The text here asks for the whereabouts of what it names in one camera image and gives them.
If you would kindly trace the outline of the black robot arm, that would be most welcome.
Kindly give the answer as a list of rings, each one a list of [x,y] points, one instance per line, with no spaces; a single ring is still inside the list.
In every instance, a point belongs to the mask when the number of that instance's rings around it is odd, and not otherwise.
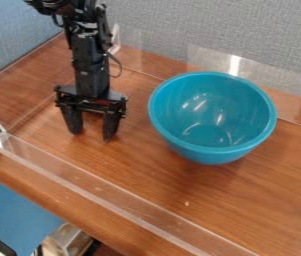
[[[106,5],[97,0],[23,0],[63,28],[72,64],[74,85],[57,85],[55,106],[61,108],[67,129],[73,134],[84,130],[82,113],[104,115],[104,140],[109,142],[126,115],[128,97],[110,88],[110,63],[120,60],[110,53],[113,33],[106,17]]]

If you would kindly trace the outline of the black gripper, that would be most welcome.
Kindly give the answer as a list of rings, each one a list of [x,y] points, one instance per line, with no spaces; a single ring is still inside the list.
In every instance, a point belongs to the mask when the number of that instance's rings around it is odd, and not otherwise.
[[[54,89],[57,94],[55,106],[61,108],[69,131],[78,135],[84,129],[82,112],[102,113],[104,140],[110,141],[118,131],[122,117],[126,116],[128,97],[113,89],[108,89],[101,96],[84,96],[77,93],[73,85],[59,85]],[[94,105],[98,100],[113,101],[113,106]]]

